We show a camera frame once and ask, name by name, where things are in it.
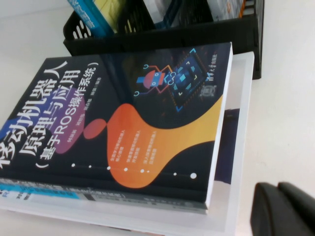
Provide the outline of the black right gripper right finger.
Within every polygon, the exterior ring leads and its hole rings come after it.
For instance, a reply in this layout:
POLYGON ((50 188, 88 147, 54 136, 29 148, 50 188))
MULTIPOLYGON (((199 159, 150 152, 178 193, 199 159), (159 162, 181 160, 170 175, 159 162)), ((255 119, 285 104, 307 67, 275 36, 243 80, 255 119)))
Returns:
POLYGON ((303 218, 315 217, 315 199, 311 195, 289 182, 280 182, 278 188, 303 218))

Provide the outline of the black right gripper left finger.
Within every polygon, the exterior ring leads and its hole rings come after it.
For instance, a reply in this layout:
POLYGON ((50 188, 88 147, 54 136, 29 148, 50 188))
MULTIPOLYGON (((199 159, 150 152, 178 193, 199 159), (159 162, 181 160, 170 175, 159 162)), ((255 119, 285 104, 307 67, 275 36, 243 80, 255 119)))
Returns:
POLYGON ((257 183, 251 229, 254 236, 313 236, 315 218, 303 218, 277 186, 257 183))

